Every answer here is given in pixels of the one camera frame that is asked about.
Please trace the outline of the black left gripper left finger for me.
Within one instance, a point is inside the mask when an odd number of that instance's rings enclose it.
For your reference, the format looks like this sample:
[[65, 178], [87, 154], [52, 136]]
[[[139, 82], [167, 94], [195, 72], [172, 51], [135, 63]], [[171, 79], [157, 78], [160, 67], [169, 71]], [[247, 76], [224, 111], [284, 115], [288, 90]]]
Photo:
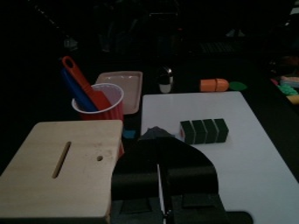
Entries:
[[111, 224], [164, 224], [153, 139], [139, 140], [117, 160], [111, 199]]

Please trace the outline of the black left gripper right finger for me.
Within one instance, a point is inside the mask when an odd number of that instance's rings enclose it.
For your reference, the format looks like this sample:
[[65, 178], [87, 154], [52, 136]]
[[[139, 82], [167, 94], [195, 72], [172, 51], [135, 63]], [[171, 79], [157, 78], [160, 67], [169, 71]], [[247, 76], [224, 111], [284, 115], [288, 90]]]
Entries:
[[156, 146], [165, 224], [228, 224], [212, 162], [173, 137]]

